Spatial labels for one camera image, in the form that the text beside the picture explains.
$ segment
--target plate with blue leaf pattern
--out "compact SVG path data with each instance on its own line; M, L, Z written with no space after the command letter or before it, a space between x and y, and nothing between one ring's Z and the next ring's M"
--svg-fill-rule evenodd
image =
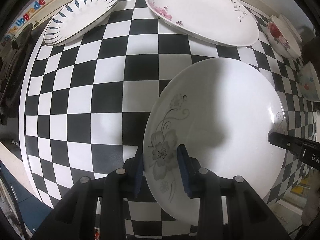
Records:
M113 10L119 0L73 0L51 20L45 34L47 46L60 46L82 36Z

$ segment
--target black and white checkerboard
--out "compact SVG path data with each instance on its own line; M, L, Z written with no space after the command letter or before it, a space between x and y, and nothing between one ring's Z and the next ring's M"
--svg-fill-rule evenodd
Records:
M67 45L45 46L42 34L20 100L21 152L41 200L54 207L80 177L100 178L122 167L143 141L164 87L187 66L210 57L235 58L260 71L281 99L289 135L315 140L313 105L297 83L302 61L279 56L264 34L268 16L243 4L260 31L248 47L213 45L180 33L158 20L145 0L120 0L109 18ZM287 153L265 202L280 199L308 171ZM196 234L196 227L160 208L145 179L138 198L124 203L129 239Z

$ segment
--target oval plate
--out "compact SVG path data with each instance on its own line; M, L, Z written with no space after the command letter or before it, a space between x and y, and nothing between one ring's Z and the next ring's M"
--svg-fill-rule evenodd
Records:
M184 192L176 150L220 177L243 176L264 198L281 170L285 150L268 142L287 132L282 104L269 81L230 58L197 62L165 87L149 116L143 160L156 201L177 220L198 224L199 199Z
M50 21L45 34L47 46L60 46L82 36L111 12L119 0L73 0Z
M167 24L210 43L250 46L259 37L256 21L237 0L146 0Z

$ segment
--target plate with gray flower pattern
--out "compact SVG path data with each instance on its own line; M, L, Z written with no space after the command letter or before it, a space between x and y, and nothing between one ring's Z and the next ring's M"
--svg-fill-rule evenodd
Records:
M162 91L143 141L146 180L156 201L177 220L198 224L199 199L184 192L177 146L220 177L243 176L264 198L282 167L285 150L268 142L286 134L281 101L252 66L231 58L197 62Z

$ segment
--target plate rim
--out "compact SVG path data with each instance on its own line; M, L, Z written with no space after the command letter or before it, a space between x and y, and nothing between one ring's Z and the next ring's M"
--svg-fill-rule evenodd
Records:
M47 32L47 30L49 29L50 23L53 21L53 19L54 19L64 8L66 8L67 5L69 5L69 4L72 3L73 1L74 1L74 0L68 2L66 5L64 5L64 6L60 9L60 11L58 11L58 12L51 18L51 20L50 20L50 22L49 22L49 24L48 24L48 26L47 26L44 34L45 34L45 33ZM65 38L63 41L60 41L60 42L58 42L58 43L56 43L56 44L51 44L51 45L47 44L46 41L45 41L45 39L43 38L44 44L45 44L46 46L50 46L50 47L58 47L58 46L61 46L61 45L65 44L66 41L68 41L69 39L71 39L71 38L74 37L75 35L79 34L79 33L80 33L81 31L83 31L85 28L89 27L92 23L94 23L95 21L97 21L98 19L100 19L101 17L103 17L104 15L106 15L114 6L116 6L116 5L118 4L118 1L119 1L119 0L117 0L117 2L115 2L114 5L111 6L104 14L102 14L102 15L100 15L98 18L94 19L94 20L93 20L92 22L90 22L87 26L85 26L84 28L82 28L82 29L79 30L78 32L74 33L74 34L71 35L70 37Z

